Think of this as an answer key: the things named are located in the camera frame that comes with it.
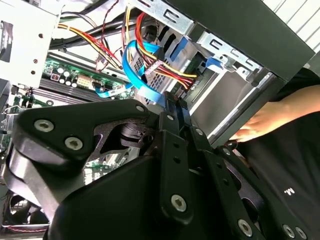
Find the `yellow wire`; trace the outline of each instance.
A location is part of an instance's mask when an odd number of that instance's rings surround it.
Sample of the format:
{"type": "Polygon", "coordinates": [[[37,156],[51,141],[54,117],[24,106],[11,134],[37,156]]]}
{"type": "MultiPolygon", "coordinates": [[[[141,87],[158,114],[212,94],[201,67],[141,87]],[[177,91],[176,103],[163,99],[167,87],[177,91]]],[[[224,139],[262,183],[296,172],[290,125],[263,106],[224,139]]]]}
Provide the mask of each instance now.
{"type": "Polygon", "coordinates": [[[105,59],[108,59],[109,61],[110,60],[113,60],[112,58],[110,58],[108,55],[106,55],[93,41],[91,41],[89,38],[87,38],[85,35],[83,35],[79,30],[77,30],[76,28],[74,27],[70,27],[68,28],[67,25],[64,25],[64,24],[59,24],[58,27],[61,27],[63,29],[67,29],[67,30],[70,30],[74,33],[76,33],[77,35],[79,35],[80,37],[84,38],[86,41],[88,41],[88,43],[90,43],[90,45],[98,51],[99,54],[101,54],[105,59]]]}
{"type": "MultiPolygon", "coordinates": [[[[144,50],[142,47],[139,48],[141,50],[141,52],[143,52],[145,55],[149,56],[150,58],[154,59],[154,60],[157,60],[157,57],[152,55],[151,53],[147,52],[146,50],[144,50]]],[[[194,75],[194,74],[186,74],[186,73],[183,73],[183,72],[180,72],[174,68],[172,68],[171,66],[169,66],[168,64],[166,64],[165,62],[163,63],[163,65],[168,68],[169,70],[171,70],[172,72],[180,75],[180,76],[183,76],[183,77],[187,77],[187,78],[196,78],[197,75],[194,75]]]]}
{"type": "MultiPolygon", "coordinates": [[[[126,44],[130,43],[130,34],[129,34],[129,20],[130,20],[131,7],[128,7],[128,11],[125,16],[125,37],[126,44]]],[[[131,59],[131,51],[129,49],[129,63],[132,61],[131,59]]]]}
{"type": "Polygon", "coordinates": [[[184,82],[182,82],[182,81],[180,81],[180,80],[178,80],[178,79],[174,78],[173,76],[170,76],[169,74],[162,73],[162,72],[158,72],[158,71],[155,71],[155,72],[156,72],[157,74],[159,74],[159,75],[162,75],[162,76],[165,76],[165,77],[168,77],[168,78],[171,78],[171,79],[177,80],[181,85],[183,85],[183,86],[184,86],[184,88],[185,88],[185,89],[188,89],[187,85],[186,85],[184,82]]]}

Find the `hand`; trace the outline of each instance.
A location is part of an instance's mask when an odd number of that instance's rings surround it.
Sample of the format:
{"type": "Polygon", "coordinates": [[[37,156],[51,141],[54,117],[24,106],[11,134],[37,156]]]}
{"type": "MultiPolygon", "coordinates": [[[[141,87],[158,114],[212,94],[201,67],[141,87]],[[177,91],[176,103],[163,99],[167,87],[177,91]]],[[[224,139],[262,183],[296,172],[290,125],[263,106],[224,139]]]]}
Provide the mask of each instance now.
{"type": "Polygon", "coordinates": [[[290,121],[290,111],[285,104],[267,102],[230,140],[246,142],[270,133],[290,121]]]}

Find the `capacitor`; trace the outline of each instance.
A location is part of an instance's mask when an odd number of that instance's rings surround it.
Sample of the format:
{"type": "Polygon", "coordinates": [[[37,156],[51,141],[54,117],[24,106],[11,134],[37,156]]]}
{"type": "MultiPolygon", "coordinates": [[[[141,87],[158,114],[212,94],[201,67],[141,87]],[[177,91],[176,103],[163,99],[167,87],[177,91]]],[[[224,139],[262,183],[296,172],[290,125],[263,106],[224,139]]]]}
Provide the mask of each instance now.
{"type": "Polygon", "coordinates": [[[73,79],[73,80],[72,80],[71,87],[76,88],[77,86],[78,86],[78,84],[77,84],[77,79],[73,79]]]}
{"type": "Polygon", "coordinates": [[[65,85],[67,85],[67,86],[70,86],[70,85],[71,85],[71,79],[70,79],[70,78],[67,78],[67,79],[65,80],[65,85]]]}
{"type": "Polygon", "coordinates": [[[65,71],[65,72],[63,73],[63,75],[64,75],[66,78],[68,78],[68,77],[70,76],[70,72],[65,71]]]}
{"type": "Polygon", "coordinates": [[[60,77],[59,83],[64,84],[65,82],[66,82],[65,78],[64,77],[60,77]]]}
{"type": "Polygon", "coordinates": [[[62,66],[59,66],[58,69],[57,69],[57,72],[62,74],[64,72],[64,68],[62,66]]]}

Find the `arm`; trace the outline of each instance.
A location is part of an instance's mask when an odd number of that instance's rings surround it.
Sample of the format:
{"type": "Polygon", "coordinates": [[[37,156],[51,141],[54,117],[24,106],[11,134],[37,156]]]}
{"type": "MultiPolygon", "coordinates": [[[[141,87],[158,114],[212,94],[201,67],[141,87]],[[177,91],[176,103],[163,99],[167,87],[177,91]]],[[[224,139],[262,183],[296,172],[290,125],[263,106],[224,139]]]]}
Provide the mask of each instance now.
{"type": "Polygon", "coordinates": [[[231,138],[238,142],[260,137],[297,118],[320,111],[320,85],[299,89],[279,102],[268,102],[231,138]]]}

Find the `black t-shirt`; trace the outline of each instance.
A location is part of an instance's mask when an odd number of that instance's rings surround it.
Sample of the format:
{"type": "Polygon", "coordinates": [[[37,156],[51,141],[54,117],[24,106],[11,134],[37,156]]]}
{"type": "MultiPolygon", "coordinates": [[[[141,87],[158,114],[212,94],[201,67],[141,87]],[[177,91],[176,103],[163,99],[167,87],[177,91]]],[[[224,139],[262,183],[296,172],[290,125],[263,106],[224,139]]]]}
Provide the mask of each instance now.
{"type": "MultiPolygon", "coordinates": [[[[320,85],[319,77],[303,68],[272,101],[314,85],[320,85]]],[[[313,238],[320,239],[320,112],[241,143],[238,150],[313,238]]]]}

